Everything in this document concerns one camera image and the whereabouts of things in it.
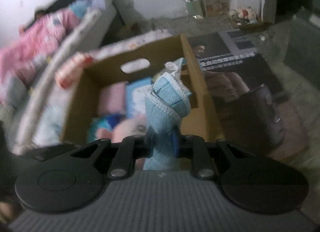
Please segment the pink plush toy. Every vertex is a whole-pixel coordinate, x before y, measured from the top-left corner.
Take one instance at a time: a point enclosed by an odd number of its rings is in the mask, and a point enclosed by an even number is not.
[[[98,128],[96,138],[109,138],[113,143],[120,143],[131,135],[145,135],[147,132],[147,118],[145,115],[137,116],[133,119],[125,119],[120,122],[111,132],[105,128]],[[136,160],[136,169],[142,170],[144,158]]]

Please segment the gray floor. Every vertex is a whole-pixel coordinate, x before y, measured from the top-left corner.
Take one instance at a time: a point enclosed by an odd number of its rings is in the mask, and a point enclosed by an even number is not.
[[[310,183],[310,193],[302,207],[303,212],[320,224],[320,91],[306,79],[284,65],[283,60],[289,41],[292,16],[278,18],[280,23],[262,33],[249,34],[249,39],[260,50],[270,68],[282,82],[290,95],[310,138],[310,148],[300,153],[287,164],[301,170]],[[173,34],[185,33],[187,36],[209,34],[229,29],[225,17],[196,20],[194,18],[155,19],[145,26],[145,30],[168,29]]]

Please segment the bed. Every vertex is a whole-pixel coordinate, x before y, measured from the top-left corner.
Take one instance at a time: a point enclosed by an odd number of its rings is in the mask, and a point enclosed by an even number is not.
[[[68,7],[74,1],[76,0],[56,0],[48,7],[47,12],[56,12]],[[119,18],[116,8],[112,0],[106,0],[106,11],[96,9],[88,11],[80,24],[63,40],[50,63],[32,83],[22,103],[14,111],[7,113],[9,120],[2,119],[5,122],[6,142],[10,151],[14,152],[17,145],[24,144],[25,138],[32,136],[32,132],[26,127],[36,125],[52,88],[54,72],[75,52],[86,52],[99,48],[115,18]]]

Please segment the pink clothing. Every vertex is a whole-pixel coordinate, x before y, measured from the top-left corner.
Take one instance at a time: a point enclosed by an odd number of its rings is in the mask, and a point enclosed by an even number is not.
[[[79,19],[69,9],[61,9],[37,20],[19,40],[0,49],[0,84],[7,73],[23,68],[36,55],[51,55],[59,43],[78,24]]]

